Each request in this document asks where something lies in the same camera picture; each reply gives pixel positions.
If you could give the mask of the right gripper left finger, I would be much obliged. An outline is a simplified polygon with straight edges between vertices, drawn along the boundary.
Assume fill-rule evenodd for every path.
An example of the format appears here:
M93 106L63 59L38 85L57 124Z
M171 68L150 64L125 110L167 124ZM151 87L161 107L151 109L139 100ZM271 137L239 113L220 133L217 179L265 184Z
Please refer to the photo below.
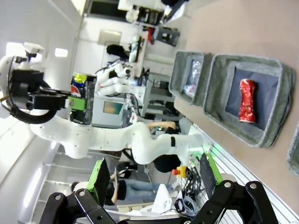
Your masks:
M103 208L110 175L107 162L98 160L86 187L81 187L68 196L52 193L45 205L47 224L74 224L86 217L91 224L114 224L115 221Z

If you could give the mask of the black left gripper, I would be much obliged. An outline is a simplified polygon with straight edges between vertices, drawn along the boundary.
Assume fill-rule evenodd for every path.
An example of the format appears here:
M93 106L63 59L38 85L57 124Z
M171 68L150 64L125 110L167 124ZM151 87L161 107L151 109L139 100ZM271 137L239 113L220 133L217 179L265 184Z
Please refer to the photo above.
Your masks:
M40 88L43 78L44 73L37 70L14 70L10 79L11 103L25 110L85 109L86 100L70 96L70 91ZM43 95L33 97L38 92Z

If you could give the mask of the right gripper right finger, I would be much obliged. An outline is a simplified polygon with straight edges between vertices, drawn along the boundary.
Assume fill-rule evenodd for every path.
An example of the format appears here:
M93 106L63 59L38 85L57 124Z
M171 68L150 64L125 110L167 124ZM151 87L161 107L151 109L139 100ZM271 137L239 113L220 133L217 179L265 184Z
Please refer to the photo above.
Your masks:
M227 210L235 210L243 224L277 224L271 202L259 181L244 186L224 180L210 154L203 153L199 173L208 200L192 219L192 224L218 224Z

